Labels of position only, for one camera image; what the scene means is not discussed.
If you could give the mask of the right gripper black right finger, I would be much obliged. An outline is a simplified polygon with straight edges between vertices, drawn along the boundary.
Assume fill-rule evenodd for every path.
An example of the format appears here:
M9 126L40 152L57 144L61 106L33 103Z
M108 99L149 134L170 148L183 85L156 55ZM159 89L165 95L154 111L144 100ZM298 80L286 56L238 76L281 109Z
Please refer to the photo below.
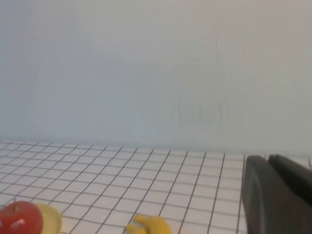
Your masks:
M282 155L269 155L269 163L290 190L312 205L312 171Z

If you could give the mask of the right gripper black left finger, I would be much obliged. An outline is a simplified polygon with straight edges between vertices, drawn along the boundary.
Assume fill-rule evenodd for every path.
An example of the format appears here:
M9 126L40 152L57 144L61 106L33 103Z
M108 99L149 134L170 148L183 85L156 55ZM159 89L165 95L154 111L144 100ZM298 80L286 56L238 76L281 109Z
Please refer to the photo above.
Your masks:
M242 202L249 234L312 232L312 206L293 193L261 156L247 157Z

